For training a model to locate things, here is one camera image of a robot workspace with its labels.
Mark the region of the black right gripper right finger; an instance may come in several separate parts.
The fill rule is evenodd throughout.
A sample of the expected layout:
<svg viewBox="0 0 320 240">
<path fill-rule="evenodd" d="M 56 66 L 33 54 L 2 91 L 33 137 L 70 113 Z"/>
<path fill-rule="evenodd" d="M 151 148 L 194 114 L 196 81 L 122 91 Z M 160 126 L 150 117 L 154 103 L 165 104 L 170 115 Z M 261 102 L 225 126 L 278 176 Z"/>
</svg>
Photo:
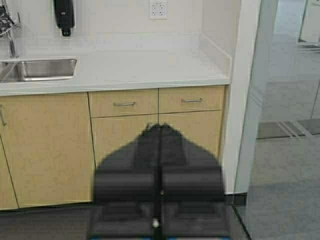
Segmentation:
<svg viewBox="0 0 320 240">
<path fill-rule="evenodd" d="M 222 168 L 214 154 L 161 125 L 162 230 L 166 239 L 230 240 Z"/>
</svg>

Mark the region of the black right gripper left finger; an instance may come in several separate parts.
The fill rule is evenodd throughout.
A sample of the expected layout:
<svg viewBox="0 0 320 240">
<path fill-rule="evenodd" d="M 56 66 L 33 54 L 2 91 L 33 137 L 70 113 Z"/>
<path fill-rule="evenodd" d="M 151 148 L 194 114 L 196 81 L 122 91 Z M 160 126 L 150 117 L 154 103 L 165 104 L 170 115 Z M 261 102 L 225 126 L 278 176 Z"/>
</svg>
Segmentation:
<svg viewBox="0 0 320 240">
<path fill-rule="evenodd" d="M 149 124 L 107 155 L 92 183 L 89 240 L 151 240 L 159 149 L 159 124 Z"/>
</svg>

